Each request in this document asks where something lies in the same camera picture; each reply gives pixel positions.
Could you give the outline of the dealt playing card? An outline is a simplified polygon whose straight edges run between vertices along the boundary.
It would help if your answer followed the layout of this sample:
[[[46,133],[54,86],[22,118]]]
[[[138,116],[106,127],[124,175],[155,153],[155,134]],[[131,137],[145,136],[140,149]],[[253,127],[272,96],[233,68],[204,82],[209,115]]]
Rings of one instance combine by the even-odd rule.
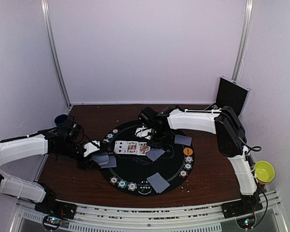
[[[116,166],[117,166],[116,157],[115,156],[111,156],[109,158],[108,163],[101,165],[101,168],[102,169],[105,169],[105,168],[115,168]]]
[[[159,174],[155,173],[146,179],[156,193],[164,192],[170,184]]]
[[[191,141],[192,141],[191,137],[184,136],[184,135],[179,135],[179,134],[177,134],[175,136],[175,139],[174,139],[174,143],[175,144],[187,145],[187,146],[191,145]]]

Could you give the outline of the green-white single poker chip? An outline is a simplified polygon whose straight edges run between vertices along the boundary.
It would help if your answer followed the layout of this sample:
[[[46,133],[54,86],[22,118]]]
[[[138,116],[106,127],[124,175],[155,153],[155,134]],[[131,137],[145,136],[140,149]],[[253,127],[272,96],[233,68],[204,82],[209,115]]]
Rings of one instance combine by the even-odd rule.
[[[112,140],[114,138],[114,134],[113,133],[109,133],[106,135],[107,139]]]

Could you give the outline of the black round poker mat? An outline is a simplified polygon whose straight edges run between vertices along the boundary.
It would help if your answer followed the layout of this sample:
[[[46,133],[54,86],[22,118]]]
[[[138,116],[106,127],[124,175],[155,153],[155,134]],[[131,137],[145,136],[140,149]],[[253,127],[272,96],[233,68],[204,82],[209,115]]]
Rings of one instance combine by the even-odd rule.
[[[183,153],[184,148],[189,147],[193,149],[193,146],[179,145],[174,143],[175,136],[185,134],[181,130],[172,130],[171,138],[162,144],[162,149],[165,153],[160,156],[156,161],[151,161],[146,155],[133,155],[133,154],[115,154],[117,166],[115,168],[101,169],[100,172],[104,179],[109,182],[111,177],[117,177],[118,181],[125,180],[127,182],[126,188],[119,188],[116,185],[112,185],[126,194],[135,196],[155,196],[170,192],[177,187],[181,186],[182,183],[187,179],[181,178],[179,173],[184,169],[185,165],[185,154]],[[170,186],[162,193],[156,193],[152,188],[152,191],[148,195],[142,195],[136,191],[129,191],[128,184],[134,182],[137,185],[141,181],[147,181],[146,179],[155,173],[159,173]]]

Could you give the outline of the aluminium front rail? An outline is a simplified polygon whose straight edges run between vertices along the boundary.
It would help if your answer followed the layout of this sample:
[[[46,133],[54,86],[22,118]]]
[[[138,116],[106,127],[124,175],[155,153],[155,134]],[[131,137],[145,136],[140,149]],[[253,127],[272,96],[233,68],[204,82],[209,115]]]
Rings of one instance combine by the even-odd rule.
[[[254,214],[225,218],[222,203],[169,207],[122,208],[76,204],[73,219],[64,220],[54,232],[290,232],[276,190],[261,196],[263,209]],[[242,229],[244,217],[256,216],[260,223],[252,230]],[[30,202],[18,200],[8,232],[49,232],[42,224],[45,214]]]

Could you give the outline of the dark blue ceramic mug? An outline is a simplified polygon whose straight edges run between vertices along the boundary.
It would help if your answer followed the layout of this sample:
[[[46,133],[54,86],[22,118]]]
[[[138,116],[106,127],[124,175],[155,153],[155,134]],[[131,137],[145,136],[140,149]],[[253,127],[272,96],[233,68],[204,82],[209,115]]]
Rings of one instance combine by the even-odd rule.
[[[54,123],[57,127],[60,127],[66,119],[68,119],[68,115],[66,114],[61,114],[61,115],[58,115],[55,119],[54,119]]]

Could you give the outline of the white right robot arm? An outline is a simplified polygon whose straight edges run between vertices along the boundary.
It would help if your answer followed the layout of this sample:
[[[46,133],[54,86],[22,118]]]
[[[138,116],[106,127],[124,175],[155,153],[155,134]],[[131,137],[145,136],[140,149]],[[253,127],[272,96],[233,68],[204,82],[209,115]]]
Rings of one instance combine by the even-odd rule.
[[[157,145],[174,130],[205,131],[217,136],[219,152],[231,162],[237,177],[241,195],[238,203],[241,213],[249,213],[256,205],[253,196],[257,191],[257,180],[251,151],[260,151],[247,144],[245,129],[230,106],[216,110],[189,110],[166,108],[156,112],[151,107],[143,109],[138,118],[151,129],[151,143]]]

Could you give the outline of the aluminium poker chip case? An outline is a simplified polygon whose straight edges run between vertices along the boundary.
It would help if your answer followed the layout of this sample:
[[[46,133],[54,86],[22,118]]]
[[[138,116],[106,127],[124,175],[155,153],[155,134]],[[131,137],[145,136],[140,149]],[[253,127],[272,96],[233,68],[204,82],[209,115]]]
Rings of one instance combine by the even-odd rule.
[[[230,106],[238,117],[245,107],[250,89],[237,84],[234,80],[221,76],[217,89],[216,101],[205,110],[220,109]]]

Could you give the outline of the orange round dealer button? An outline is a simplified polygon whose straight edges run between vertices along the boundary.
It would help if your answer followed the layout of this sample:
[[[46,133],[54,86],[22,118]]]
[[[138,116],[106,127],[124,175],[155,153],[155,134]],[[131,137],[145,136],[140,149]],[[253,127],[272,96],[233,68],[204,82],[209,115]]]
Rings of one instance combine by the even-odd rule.
[[[186,147],[184,148],[183,153],[185,154],[185,156],[191,156],[193,155],[193,149]]]

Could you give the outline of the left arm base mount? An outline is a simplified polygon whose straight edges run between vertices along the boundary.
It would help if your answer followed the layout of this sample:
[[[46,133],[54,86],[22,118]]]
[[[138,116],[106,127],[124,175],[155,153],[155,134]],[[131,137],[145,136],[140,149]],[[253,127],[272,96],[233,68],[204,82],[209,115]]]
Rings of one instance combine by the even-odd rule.
[[[45,204],[35,203],[36,211],[56,216],[60,219],[74,219],[77,206],[73,203],[55,201],[55,206],[48,208]]]

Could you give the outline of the blue-backed playing card deck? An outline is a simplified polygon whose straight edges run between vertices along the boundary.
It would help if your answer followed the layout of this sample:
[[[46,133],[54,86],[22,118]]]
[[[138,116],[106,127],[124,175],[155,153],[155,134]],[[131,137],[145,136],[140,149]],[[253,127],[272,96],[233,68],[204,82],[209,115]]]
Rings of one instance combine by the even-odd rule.
[[[109,162],[109,154],[107,152],[101,152],[92,155],[91,160],[102,166]]]

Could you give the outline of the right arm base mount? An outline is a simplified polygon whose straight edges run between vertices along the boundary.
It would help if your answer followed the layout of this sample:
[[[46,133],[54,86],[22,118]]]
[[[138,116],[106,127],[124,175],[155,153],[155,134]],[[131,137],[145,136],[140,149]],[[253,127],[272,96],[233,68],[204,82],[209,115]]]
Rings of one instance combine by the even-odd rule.
[[[253,214],[255,211],[262,210],[262,203],[256,203],[252,205],[249,202],[244,202],[243,200],[238,200],[229,203],[223,203],[221,205],[222,213],[224,218],[239,217],[246,214]]]

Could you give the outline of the yellow-green plastic bowl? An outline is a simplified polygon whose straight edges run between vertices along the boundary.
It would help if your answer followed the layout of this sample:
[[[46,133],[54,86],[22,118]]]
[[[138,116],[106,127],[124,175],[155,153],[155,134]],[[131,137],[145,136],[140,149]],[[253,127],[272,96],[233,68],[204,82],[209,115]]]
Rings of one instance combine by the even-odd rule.
[[[270,183],[275,177],[273,166],[264,160],[255,163],[255,174],[260,183]]]

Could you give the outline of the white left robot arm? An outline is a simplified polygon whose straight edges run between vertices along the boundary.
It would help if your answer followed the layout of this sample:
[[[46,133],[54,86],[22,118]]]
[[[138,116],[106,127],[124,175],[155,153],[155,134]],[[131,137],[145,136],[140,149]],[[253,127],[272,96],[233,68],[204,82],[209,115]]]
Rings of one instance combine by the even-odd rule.
[[[105,142],[91,140],[81,125],[66,119],[59,127],[0,140],[0,167],[32,156],[56,154],[76,160],[80,169],[87,170],[100,167],[92,156],[105,150]],[[56,194],[48,186],[23,180],[3,170],[0,170],[0,194],[40,204],[50,215],[60,210]]]

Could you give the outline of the aluminium left corner post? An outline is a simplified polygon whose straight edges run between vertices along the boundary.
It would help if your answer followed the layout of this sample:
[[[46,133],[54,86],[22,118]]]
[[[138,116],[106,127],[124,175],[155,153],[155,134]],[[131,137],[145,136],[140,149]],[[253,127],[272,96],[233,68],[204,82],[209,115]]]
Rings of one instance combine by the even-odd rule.
[[[58,80],[59,88],[60,91],[63,95],[65,104],[68,109],[72,107],[70,98],[68,96],[67,88],[64,83],[59,59],[58,59],[58,53],[56,49],[56,44],[55,44],[55,39],[54,39],[54,34],[53,34],[53,29],[52,29],[52,24],[51,24],[51,17],[50,17],[50,12],[49,12],[49,2],[47,0],[41,0],[41,7],[42,7],[42,14],[43,14],[43,19],[46,27],[46,33],[48,37],[48,42],[49,42],[49,47],[50,47],[50,52],[51,52],[51,59],[53,62],[53,66],[55,69],[55,74],[56,78]]]

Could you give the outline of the aluminium right corner post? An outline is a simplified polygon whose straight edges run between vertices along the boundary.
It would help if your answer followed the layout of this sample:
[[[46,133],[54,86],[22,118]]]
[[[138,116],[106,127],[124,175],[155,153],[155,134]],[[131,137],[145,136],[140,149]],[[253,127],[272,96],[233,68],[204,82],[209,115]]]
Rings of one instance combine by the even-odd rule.
[[[247,0],[245,13],[244,13],[244,20],[242,25],[242,32],[240,37],[240,43],[238,47],[238,52],[235,60],[234,69],[232,72],[232,80],[234,82],[238,82],[240,75],[241,75],[241,68],[243,65],[244,55],[246,52],[250,31],[251,31],[251,23],[253,18],[253,9],[254,9],[254,0]]]

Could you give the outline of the aluminium corner post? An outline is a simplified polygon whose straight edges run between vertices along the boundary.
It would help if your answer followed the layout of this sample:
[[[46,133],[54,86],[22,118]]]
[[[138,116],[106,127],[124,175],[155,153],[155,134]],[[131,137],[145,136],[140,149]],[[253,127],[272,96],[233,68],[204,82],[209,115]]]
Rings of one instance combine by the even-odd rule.
[[[243,65],[244,55],[246,52],[250,31],[251,31],[251,23],[253,18],[253,9],[254,9],[254,0],[247,0],[245,13],[244,13],[244,20],[242,25],[242,32],[240,37],[240,43],[238,47],[238,52],[235,60],[234,69],[232,72],[232,80],[234,82],[238,82],[240,75],[241,75],[241,68]]]
[[[67,88],[64,83],[59,59],[58,59],[58,53],[56,49],[56,44],[55,44],[55,39],[54,39],[54,34],[53,34],[53,29],[52,29],[52,24],[51,24],[51,17],[50,17],[50,12],[49,12],[49,2],[47,0],[41,0],[41,7],[42,7],[42,14],[43,14],[43,19],[46,27],[46,33],[48,37],[48,42],[49,42],[49,47],[50,47],[50,52],[51,52],[51,59],[53,62],[53,66],[55,69],[55,74],[56,78],[58,80],[59,88],[60,91],[63,95],[65,104],[68,109],[72,107],[70,98],[68,96]]]

